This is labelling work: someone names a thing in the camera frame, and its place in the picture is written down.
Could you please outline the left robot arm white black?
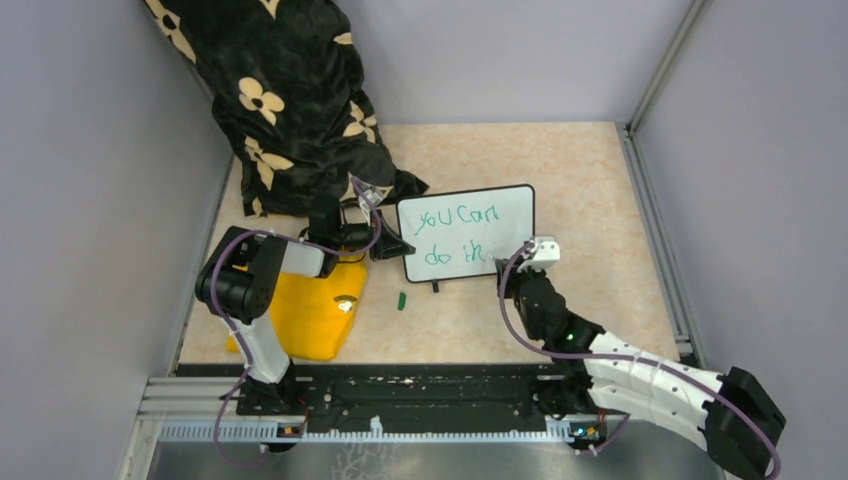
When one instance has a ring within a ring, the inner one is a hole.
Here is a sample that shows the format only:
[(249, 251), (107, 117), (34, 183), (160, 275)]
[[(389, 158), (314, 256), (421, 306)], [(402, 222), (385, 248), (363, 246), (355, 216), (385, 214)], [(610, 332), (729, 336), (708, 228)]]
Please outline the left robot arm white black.
[(348, 223), (338, 198), (319, 195), (309, 208), (305, 233), (297, 238), (237, 226), (225, 232), (197, 277), (195, 297), (228, 327), (245, 361), (234, 395), (237, 414), (290, 414), (299, 404), (293, 362), (270, 314), (280, 274), (324, 279), (342, 256), (365, 253), (384, 260), (415, 253), (386, 225), (378, 202), (373, 194), (361, 198), (365, 222)]

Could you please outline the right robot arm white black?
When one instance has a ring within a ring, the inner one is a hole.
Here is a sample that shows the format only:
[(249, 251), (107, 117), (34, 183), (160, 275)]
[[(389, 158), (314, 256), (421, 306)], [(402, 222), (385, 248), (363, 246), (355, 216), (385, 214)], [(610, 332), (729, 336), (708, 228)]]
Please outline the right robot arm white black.
[(650, 354), (567, 307), (542, 270), (498, 259), (499, 307), (514, 305), (528, 350), (565, 364), (563, 398), (576, 412), (613, 410), (675, 433), (738, 479), (776, 479), (786, 418), (751, 372), (703, 370)]

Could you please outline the white whiteboard black frame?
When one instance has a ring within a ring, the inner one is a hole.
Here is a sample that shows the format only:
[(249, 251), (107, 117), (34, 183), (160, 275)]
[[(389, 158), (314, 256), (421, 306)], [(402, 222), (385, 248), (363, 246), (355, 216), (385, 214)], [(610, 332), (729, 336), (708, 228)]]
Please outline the white whiteboard black frame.
[(415, 252), (403, 258), (410, 283), (491, 275), (535, 234), (529, 184), (448, 192), (399, 201), (398, 231)]

